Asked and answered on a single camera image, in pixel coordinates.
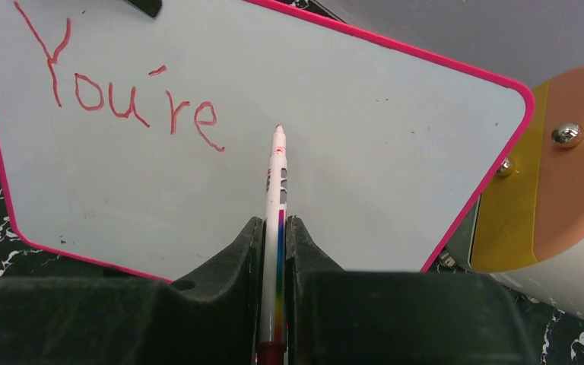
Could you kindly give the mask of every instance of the gray wall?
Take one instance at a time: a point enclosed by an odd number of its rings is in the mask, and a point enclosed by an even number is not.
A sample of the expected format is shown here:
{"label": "gray wall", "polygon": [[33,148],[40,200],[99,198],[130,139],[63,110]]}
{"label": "gray wall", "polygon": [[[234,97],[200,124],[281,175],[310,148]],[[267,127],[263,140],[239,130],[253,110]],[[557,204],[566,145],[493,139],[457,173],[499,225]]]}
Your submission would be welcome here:
{"label": "gray wall", "polygon": [[346,23],[534,87],[584,65],[584,0],[315,0]]}

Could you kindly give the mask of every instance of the yellow panel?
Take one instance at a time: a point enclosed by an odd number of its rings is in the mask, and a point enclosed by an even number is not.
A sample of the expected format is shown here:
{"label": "yellow panel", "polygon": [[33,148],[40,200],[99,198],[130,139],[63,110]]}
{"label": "yellow panel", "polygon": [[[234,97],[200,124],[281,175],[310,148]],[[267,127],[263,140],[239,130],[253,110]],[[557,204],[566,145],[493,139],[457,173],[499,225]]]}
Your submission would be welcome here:
{"label": "yellow panel", "polygon": [[494,177],[482,193],[471,249],[475,271],[509,271],[535,264],[536,192],[549,81],[533,90],[536,111],[509,154],[514,170]]}

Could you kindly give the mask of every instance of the rainbow stripe on marker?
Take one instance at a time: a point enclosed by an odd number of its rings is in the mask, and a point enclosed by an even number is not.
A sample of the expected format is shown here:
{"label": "rainbow stripe on marker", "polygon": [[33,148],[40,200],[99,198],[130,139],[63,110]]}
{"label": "rainbow stripe on marker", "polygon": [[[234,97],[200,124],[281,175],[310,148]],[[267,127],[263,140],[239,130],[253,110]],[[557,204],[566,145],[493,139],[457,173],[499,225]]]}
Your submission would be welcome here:
{"label": "rainbow stripe on marker", "polygon": [[278,211],[278,241],[277,241],[277,260],[276,260],[276,301],[275,301],[275,328],[274,339],[281,340],[283,329],[283,277],[285,263],[285,210]]}

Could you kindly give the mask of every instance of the black object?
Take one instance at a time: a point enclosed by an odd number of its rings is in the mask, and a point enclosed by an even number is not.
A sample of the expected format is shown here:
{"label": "black object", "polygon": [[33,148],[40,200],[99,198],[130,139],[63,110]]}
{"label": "black object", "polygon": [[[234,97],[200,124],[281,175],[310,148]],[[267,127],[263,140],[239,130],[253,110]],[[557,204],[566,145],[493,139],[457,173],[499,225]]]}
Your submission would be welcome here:
{"label": "black object", "polygon": [[150,17],[156,17],[162,9],[162,0],[126,0]]}
{"label": "black object", "polygon": [[[249,364],[262,221],[167,284],[0,279],[0,364]],[[480,275],[342,271],[287,225],[289,364],[534,364],[506,291]]]}

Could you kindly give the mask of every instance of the red handwriting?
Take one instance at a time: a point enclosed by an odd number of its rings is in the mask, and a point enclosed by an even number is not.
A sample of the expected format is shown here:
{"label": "red handwriting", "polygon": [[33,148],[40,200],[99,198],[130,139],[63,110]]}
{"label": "red handwriting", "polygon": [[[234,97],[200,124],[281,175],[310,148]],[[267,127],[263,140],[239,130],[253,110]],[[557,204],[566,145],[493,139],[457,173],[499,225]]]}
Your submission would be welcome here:
{"label": "red handwriting", "polygon": [[[97,105],[88,106],[88,105],[84,104],[84,102],[81,100],[81,95],[79,94],[79,81],[80,80],[86,81],[92,87],[95,87],[97,89],[97,91],[100,93],[100,102],[97,103]],[[75,73],[75,96],[77,97],[77,102],[79,103],[79,105],[81,105],[82,108],[84,108],[85,110],[88,110],[89,112],[93,112],[95,110],[100,110],[104,107],[104,93],[102,92],[102,88],[96,82],[89,79],[88,76],[84,76],[84,75]]]}
{"label": "red handwriting", "polygon": [[[198,114],[204,108],[209,108],[209,110],[211,111],[211,121],[198,120]],[[214,110],[214,104],[212,104],[211,101],[203,101],[200,104],[200,106],[195,109],[195,113],[193,115],[193,124],[195,125],[196,130],[198,130],[198,133],[205,140],[205,142],[207,142],[207,144],[209,144],[210,146],[215,148],[216,151],[222,152],[222,151],[225,151],[225,147],[218,147],[217,144],[211,143],[211,141],[209,141],[209,138],[207,138],[205,133],[200,129],[201,125],[216,125],[216,121],[217,121],[216,120],[216,111]]]}
{"label": "red handwriting", "polygon": [[159,75],[167,70],[165,65],[160,66],[157,70],[149,72],[149,76]]}
{"label": "red handwriting", "polygon": [[[41,48],[43,49],[43,53],[46,55],[46,63],[48,65],[48,69],[50,71],[50,76],[52,78],[52,91],[55,94],[55,100],[57,102],[57,106],[59,106],[61,108],[62,101],[59,98],[58,81],[57,81],[58,79],[57,79],[57,74],[55,71],[55,65],[57,65],[59,55],[66,48],[66,46],[68,45],[68,42],[70,41],[70,38],[71,38],[71,20],[70,20],[70,18],[66,19],[66,32],[64,34],[64,39],[57,46],[57,48],[55,48],[52,55],[50,55],[50,52],[48,51],[46,44],[41,40],[41,37],[37,33],[37,30],[35,29],[32,22],[30,21],[29,17],[26,15],[25,11],[23,10],[21,5],[19,4],[19,0],[14,0],[14,6],[16,7],[16,9],[19,11],[21,16],[25,20],[26,25],[28,26],[28,28],[30,28],[30,31],[34,35],[36,41],[41,45]],[[157,68],[153,71],[150,71],[148,73],[148,75],[149,75],[149,77],[158,76],[166,71],[167,71],[167,67],[165,65],[162,65],[159,68]],[[95,90],[97,92],[97,96],[99,97],[99,100],[92,105],[87,105],[82,98],[82,94],[87,93],[87,91],[82,90],[82,88],[84,87],[85,84],[90,85],[90,88]],[[111,113],[115,117],[120,118],[120,119],[128,119],[131,116],[131,114],[133,114],[133,116],[139,122],[141,122],[144,126],[146,126],[147,128],[150,127],[149,123],[147,123],[147,121],[142,116],[140,116],[140,114],[138,113],[138,109],[136,106],[136,95],[138,92],[137,88],[135,86],[133,86],[131,88],[131,96],[129,98],[129,107],[123,113],[119,112],[113,104],[113,89],[114,89],[113,83],[109,82],[108,83],[108,103],[109,103]],[[167,98],[169,100],[170,132],[172,135],[175,135],[176,134],[176,127],[178,124],[178,116],[185,109],[186,106],[191,105],[191,102],[188,100],[184,100],[184,101],[180,102],[178,104],[178,106],[175,106],[174,102],[173,102],[173,96],[171,94],[171,91],[165,90],[164,92],[167,95]],[[104,97],[104,93],[103,93],[103,90],[102,90],[102,87],[100,86],[100,84],[98,84],[96,81],[89,78],[88,76],[86,76],[84,74],[80,74],[78,72],[75,72],[75,98],[77,99],[77,103],[79,104],[79,106],[81,106],[82,109],[84,109],[88,112],[97,112],[99,110],[102,110],[102,108],[104,108],[104,104],[106,103],[106,98]],[[209,109],[209,111],[211,113],[211,120],[200,120],[199,119],[199,114],[205,109]],[[194,116],[193,116],[193,123],[194,123],[196,131],[198,131],[198,134],[202,137],[203,140],[205,140],[205,142],[209,146],[213,147],[216,151],[219,151],[219,152],[225,151],[225,147],[218,147],[217,144],[211,142],[209,140],[209,138],[207,137],[207,135],[201,129],[202,126],[214,126],[217,123],[216,111],[214,109],[214,104],[212,104],[211,101],[203,101],[202,103],[200,103],[198,108],[195,109]]]}
{"label": "red handwriting", "polygon": [[129,116],[131,115],[131,113],[133,113],[133,116],[148,128],[148,127],[150,127],[149,123],[147,123],[147,121],[144,120],[144,118],[142,118],[138,114],[138,110],[135,106],[135,92],[136,92],[136,89],[134,86],[131,88],[131,99],[129,100],[129,108],[124,113],[118,113],[115,110],[115,107],[113,106],[113,83],[110,82],[109,83],[109,105],[111,107],[111,112],[113,112],[113,115],[118,117],[118,118],[126,118],[126,119],[128,119]]}
{"label": "red handwriting", "polygon": [[171,92],[168,90],[165,90],[165,93],[167,93],[167,96],[169,97],[169,107],[171,108],[171,134],[175,135],[176,134],[176,124],[178,122],[178,120],[177,120],[178,114],[180,114],[180,112],[183,110],[183,108],[185,106],[189,106],[189,105],[191,105],[191,103],[189,101],[183,101],[180,104],[178,104],[178,107],[174,110],[173,109],[173,98],[171,97]]}
{"label": "red handwriting", "polygon": [[27,26],[30,28],[30,31],[32,31],[32,34],[36,38],[36,41],[39,42],[39,44],[41,45],[41,48],[43,49],[43,53],[46,54],[46,63],[48,64],[48,69],[50,70],[50,76],[52,77],[52,91],[55,93],[55,100],[57,101],[57,105],[61,108],[62,101],[59,99],[59,91],[57,90],[57,74],[55,73],[55,65],[57,64],[57,61],[59,60],[59,54],[61,54],[62,51],[64,50],[64,48],[66,48],[66,46],[68,45],[68,41],[70,40],[71,21],[70,21],[70,19],[66,19],[66,32],[64,34],[64,39],[57,46],[57,48],[55,48],[55,52],[53,52],[52,56],[51,56],[50,52],[48,52],[48,47],[46,47],[46,44],[41,40],[41,37],[39,36],[39,34],[37,33],[37,30],[32,25],[32,22],[30,21],[29,17],[26,15],[24,9],[22,9],[21,5],[19,5],[18,0],[14,0],[14,6],[17,8],[17,10],[19,10],[19,13],[21,14],[21,16],[24,17],[24,20],[26,21]]}

